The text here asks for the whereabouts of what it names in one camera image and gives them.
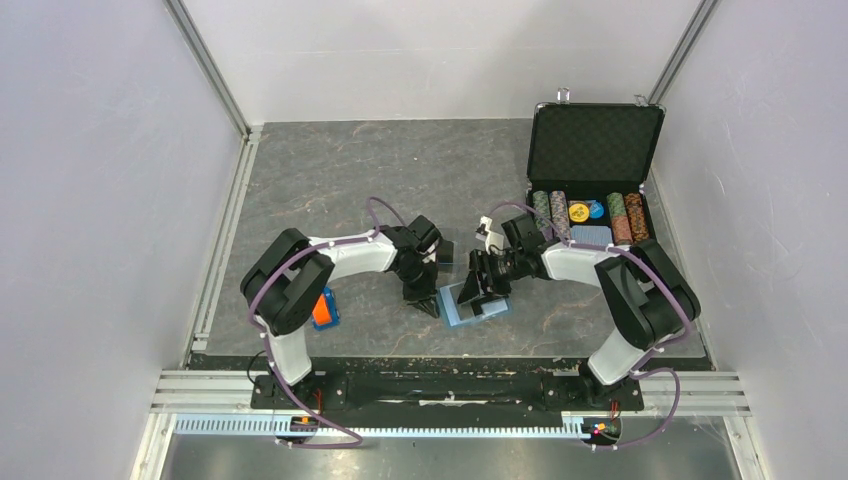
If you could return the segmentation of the blue card holder wallet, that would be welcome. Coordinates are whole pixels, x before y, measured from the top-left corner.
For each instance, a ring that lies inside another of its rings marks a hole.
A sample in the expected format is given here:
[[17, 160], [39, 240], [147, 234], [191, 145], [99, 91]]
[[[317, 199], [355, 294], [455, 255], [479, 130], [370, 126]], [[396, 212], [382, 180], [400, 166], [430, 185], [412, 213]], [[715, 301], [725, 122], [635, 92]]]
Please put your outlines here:
[[448, 328], [475, 325], [490, 319], [509, 315], [512, 304], [509, 298], [490, 300], [471, 300], [459, 304], [459, 294], [463, 285], [454, 283], [438, 290], [436, 297], [441, 318]]

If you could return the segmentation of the clear acrylic card tray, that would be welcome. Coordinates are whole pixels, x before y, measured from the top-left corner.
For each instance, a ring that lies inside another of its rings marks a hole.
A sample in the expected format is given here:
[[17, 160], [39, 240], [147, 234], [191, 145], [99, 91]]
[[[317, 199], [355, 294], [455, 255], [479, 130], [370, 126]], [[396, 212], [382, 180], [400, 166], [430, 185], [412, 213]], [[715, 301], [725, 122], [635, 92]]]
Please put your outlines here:
[[456, 228], [441, 230], [441, 237], [435, 250], [435, 260], [439, 274], [456, 274], [462, 260], [461, 232]]

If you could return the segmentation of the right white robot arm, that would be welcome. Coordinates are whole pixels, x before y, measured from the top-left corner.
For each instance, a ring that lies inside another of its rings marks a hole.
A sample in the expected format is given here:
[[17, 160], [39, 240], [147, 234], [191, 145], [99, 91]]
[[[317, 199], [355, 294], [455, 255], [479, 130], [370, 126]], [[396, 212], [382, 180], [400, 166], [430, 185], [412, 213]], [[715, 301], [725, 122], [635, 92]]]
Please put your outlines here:
[[486, 303], [507, 297], [524, 278], [568, 281], [599, 288], [614, 328], [580, 367], [577, 392], [591, 408], [602, 408], [654, 353], [692, 333], [702, 308], [697, 295], [666, 251], [653, 239], [627, 248], [577, 244], [547, 238], [530, 214], [502, 225], [500, 239], [491, 218], [477, 234], [484, 249], [469, 254], [469, 274], [457, 304], [475, 314]]

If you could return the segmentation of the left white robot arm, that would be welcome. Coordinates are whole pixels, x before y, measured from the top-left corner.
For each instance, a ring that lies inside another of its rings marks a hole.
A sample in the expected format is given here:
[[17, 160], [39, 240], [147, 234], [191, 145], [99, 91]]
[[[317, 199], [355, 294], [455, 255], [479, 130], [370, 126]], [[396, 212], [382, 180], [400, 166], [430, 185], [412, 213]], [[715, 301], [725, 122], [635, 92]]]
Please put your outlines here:
[[240, 284], [247, 320], [259, 331], [278, 379], [278, 397], [295, 408], [313, 397], [305, 327], [329, 283], [364, 273], [393, 273], [403, 301], [437, 317], [436, 283], [453, 253], [453, 242], [424, 216], [407, 225], [378, 225], [335, 238], [308, 237], [296, 228], [281, 232]]

